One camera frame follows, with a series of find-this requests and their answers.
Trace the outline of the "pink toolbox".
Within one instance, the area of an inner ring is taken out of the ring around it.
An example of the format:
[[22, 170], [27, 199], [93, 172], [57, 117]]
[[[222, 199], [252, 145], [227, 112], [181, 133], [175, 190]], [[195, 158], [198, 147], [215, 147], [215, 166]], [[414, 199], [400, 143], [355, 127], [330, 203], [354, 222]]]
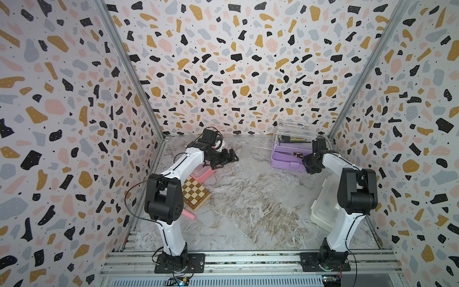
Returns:
[[210, 178], [216, 170], [213, 170], [206, 161], [199, 165], [191, 174], [190, 177], [196, 180], [198, 183], [204, 183], [208, 178]]

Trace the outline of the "purple toolbox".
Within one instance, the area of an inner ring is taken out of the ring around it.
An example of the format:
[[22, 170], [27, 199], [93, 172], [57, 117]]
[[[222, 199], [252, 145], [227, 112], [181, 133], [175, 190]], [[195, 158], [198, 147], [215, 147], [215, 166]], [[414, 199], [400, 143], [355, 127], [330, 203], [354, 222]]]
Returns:
[[[316, 138], [316, 134], [310, 129], [311, 126], [307, 123], [279, 120], [273, 137], [273, 145], [271, 150], [271, 166], [277, 169], [297, 171], [305, 173], [306, 169], [302, 163], [302, 159], [276, 153], [276, 151], [285, 151], [290, 153], [303, 153], [308, 155], [312, 153], [312, 141]], [[281, 135], [291, 136], [295, 138], [304, 138], [311, 143], [280, 143]]]

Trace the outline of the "white toolbox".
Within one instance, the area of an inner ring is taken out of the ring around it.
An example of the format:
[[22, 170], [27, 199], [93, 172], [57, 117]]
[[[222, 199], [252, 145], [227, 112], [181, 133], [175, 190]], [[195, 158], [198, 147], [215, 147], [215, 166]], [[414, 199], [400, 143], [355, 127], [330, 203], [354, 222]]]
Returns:
[[339, 178], [336, 174], [327, 177], [322, 185], [319, 197], [311, 207], [310, 220], [328, 232], [332, 231], [338, 217], [338, 187]]

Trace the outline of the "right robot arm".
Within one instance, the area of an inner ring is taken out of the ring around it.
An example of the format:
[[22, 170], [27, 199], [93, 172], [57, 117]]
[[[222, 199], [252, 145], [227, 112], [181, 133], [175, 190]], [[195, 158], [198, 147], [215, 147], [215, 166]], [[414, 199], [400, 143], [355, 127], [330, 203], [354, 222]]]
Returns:
[[318, 261], [329, 265], [345, 262], [359, 224], [378, 204], [376, 173], [329, 149], [322, 136], [312, 140], [312, 153], [302, 162], [311, 175], [329, 169], [332, 178], [337, 179], [335, 184], [325, 184], [320, 194], [328, 196], [332, 200], [330, 207], [338, 207], [338, 212], [330, 234], [319, 249]]

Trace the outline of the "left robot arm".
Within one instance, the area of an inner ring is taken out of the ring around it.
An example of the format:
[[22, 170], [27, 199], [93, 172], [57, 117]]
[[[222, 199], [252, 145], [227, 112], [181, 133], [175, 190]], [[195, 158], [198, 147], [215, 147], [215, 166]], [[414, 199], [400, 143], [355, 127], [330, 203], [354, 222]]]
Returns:
[[185, 253], [186, 241], [182, 235], [179, 218], [184, 209], [182, 186], [200, 165], [209, 163], [215, 170], [239, 161], [233, 149], [215, 142], [192, 141], [185, 152], [161, 174], [152, 174], [147, 180], [144, 211], [160, 231], [163, 252], [169, 257]]

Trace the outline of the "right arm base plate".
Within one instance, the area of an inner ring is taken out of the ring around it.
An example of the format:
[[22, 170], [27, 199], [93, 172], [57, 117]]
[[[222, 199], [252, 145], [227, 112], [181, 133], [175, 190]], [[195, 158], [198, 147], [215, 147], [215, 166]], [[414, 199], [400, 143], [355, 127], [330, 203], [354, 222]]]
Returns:
[[351, 267], [347, 259], [349, 253], [331, 252], [329, 254], [320, 252], [301, 252], [300, 264], [303, 272], [338, 272], [350, 271]]

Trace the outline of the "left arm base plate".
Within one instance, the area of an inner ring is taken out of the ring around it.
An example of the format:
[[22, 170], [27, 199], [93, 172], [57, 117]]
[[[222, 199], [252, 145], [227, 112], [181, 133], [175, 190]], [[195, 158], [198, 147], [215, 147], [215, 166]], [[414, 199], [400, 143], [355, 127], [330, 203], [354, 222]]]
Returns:
[[155, 274], [178, 272], [203, 273], [206, 262], [204, 253], [192, 253], [180, 256], [171, 256], [162, 252], [156, 259]]

